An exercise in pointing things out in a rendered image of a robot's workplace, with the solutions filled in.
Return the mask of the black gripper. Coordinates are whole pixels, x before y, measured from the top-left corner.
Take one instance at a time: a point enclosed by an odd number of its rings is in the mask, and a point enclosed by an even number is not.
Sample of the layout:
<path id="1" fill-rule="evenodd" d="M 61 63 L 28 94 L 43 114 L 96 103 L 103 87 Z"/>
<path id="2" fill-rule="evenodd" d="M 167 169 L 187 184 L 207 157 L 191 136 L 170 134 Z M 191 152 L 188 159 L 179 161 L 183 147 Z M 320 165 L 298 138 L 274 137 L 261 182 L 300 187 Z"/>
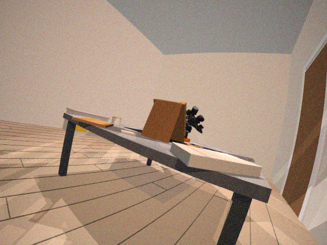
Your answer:
<path id="1" fill-rule="evenodd" d="M 203 133 L 202 132 L 202 129 L 204 128 L 203 125 L 198 125 L 198 121 L 195 120 L 195 117 L 194 116 L 191 116 L 191 118 L 188 119 L 188 123 L 194 127 L 198 132 L 200 132 L 201 134 Z"/>

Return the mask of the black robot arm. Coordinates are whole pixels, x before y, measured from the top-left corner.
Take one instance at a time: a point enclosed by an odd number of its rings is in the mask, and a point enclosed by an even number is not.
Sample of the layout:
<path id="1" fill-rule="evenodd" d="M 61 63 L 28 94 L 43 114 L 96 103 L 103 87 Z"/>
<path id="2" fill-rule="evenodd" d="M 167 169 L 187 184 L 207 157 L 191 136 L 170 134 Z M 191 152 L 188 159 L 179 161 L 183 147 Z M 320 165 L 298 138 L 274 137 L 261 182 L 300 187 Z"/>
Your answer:
<path id="1" fill-rule="evenodd" d="M 187 119 L 191 118 L 191 116 L 196 115 L 198 110 L 199 110 L 198 107 L 193 106 L 191 110 L 189 109 L 189 110 L 186 111 L 186 114 L 187 114 L 187 116 L 186 116 L 186 132 L 185 132 L 185 137 L 184 137 L 186 139 L 188 139 L 188 133 L 190 133 L 191 129 L 192 129 L 192 127 L 188 123 Z M 204 117 L 202 115 L 199 115 L 199 116 L 195 117 L 195 120 L 197 120 L 200 123 L 200 122 L 204 121 Z"/>

